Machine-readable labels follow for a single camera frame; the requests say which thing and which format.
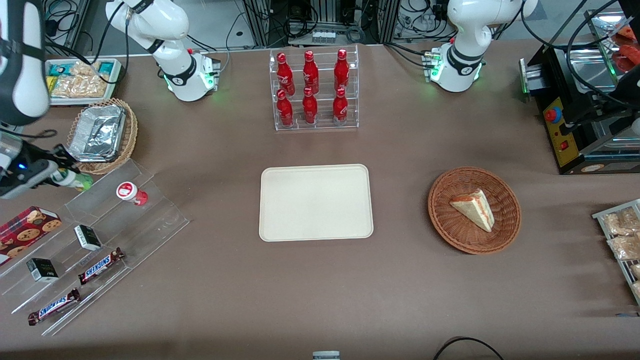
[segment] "red switch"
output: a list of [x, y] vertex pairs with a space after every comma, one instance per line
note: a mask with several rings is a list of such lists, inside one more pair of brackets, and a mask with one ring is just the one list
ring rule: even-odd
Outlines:
[[550, 109], [545, 112], [545, 120], [549, 122], [555, 121], [558, 116], [558, 112], [555, 109]]

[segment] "sandwich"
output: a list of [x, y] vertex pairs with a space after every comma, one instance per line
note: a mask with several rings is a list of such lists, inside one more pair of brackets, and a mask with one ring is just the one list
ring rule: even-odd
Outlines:
[[474, 193], [456, 196], [451, 199], [449, 204], [482, 230], [487, 233], [491, 232], [495, 220], [493, 219], [489, 202], [486, 200], [486, 195], [482, 190], [478, 189]]

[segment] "brown table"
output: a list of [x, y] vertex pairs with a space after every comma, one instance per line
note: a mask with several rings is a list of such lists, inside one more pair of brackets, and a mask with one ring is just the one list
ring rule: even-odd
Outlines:
[[[429, 359], [453, 336], [506, 359], [637, 356], [640, 319], [613, 317], [637, 308], [590, 215], [639, 198], [640, 176], [557, 175], [520, 93], [517, 61], [537, 48], [494, 43], [477, 83], [449, 94], [388, 49], [360, 46], [361, 127], [319, 134], [273, 129], [267, 51], [233, 53], [220, 90], [194, 103], [167, 91], [152, 58], [132, 58], [119, 96], [140, 122], [133, 157], [193, 222], [54, 337], [0, 307], [0, 358]], [[60, 130], [37, 142], [52, 146], [77, 111], [52, 109], [28, 130]], [[370, 238], [260, 240], [265, 168], [339, 163], [369, 168]], [[463, 165], [500, 175], [520, 200], [520, 236], [501, 253], [461, 253], [426, 215], [431, 183]], [[43, 186], [3, 201], [0, 221], [75, 194]], [[487, 350], [445, 354], [476, 353]]]

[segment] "red emergency stop button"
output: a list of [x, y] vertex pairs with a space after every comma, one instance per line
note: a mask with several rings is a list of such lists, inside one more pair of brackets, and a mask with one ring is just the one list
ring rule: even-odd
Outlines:
[[545, 113], [545, 120], [552, 122], [557, 117], [557, 111], [555, 109], [547, 110]]
[[557, 124], [562, 118], [562, 110], [557, 106], [545, 111], [545, 120], [551, 124]]

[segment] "wicker basket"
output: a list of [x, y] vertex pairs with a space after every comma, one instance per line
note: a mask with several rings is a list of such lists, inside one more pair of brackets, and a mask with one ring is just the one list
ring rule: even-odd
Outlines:
[[[87, 108], [90, 108], [92, 106], [107, 105], [118, 105], [123, 107], [127, 111], [127, 118], [125, 119], [124, 125], [125, 128], [122, 130], [122, 141], [120, 142], [120, 154], [118, 155], [116, 160], [110, 163], [79, 163], [78, 168], [82, 172], [96, 175], [107, 174], [109, 171], [112, 171], [116, 167], [124, 164], [125, 161], [127, 161], [131, 157], [133, 148], [136, 146], [136, 137], [138, 135], [138, 120], [136, 119], [136, 114], [131, 111], [131, 108], [129, 107], [129, 105], [127, 105], [126, 102], [120, 99], [109, 99], [91, 104], [87, 106]], [[74, 138], [74, 134], [76, 133], [76, 126], [78, 125], [79, 119], [80, 114], [76, 116], [76, 120], [74, 121], [73, 126], [71, 126], [71, 131], [69, 131], [69, 135], [67, 136], [67, 147], [71, 144], [71, 140]]]
[[[449, 201], [458, 195], [484, 191], [495, 218], [487, 233]], [[429, 191], [429, 217], [448, 243], [469, 254], [492, 254], [502, 251], [520, 231], [520, 205], [509, 185], [495, 174], [477, 167], [460, 167], [440, 175]]]

